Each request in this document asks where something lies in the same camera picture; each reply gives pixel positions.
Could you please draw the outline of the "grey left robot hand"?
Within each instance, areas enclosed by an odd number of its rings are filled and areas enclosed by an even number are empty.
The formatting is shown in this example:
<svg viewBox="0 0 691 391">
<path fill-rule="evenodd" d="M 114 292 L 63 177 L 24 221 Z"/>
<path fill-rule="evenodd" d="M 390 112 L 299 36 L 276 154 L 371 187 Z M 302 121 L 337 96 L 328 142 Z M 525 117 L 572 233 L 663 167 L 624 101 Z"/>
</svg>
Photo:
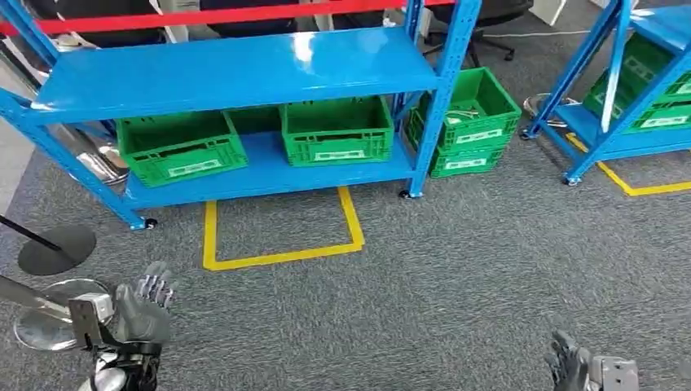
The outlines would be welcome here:
<svg viewBox="0 0 691 391">
<path fill-rule="evenodd" d="M 115 291 L 116 339 L 121 342 L 165 344 L 171 337 L 169 308 L 178 291 L 164 261 L 147 266 L 135 285 L 121 283 Z"/>
</svg>

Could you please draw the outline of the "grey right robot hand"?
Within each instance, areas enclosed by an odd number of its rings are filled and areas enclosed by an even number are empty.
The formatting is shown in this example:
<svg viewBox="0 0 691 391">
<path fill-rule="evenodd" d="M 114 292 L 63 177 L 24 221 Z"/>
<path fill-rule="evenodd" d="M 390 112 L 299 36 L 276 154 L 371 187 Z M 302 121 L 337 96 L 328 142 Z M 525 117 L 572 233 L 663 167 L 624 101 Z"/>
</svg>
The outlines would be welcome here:
<svg viewBox="0 0 691 391">
<path fill-rule="evenodd" d="M 566 332 L 552 333 L 552 353 L 545 356 L 552 374 L 554 390 L 588 390 L 591 352 L 579 347 Z"/>
</svg>

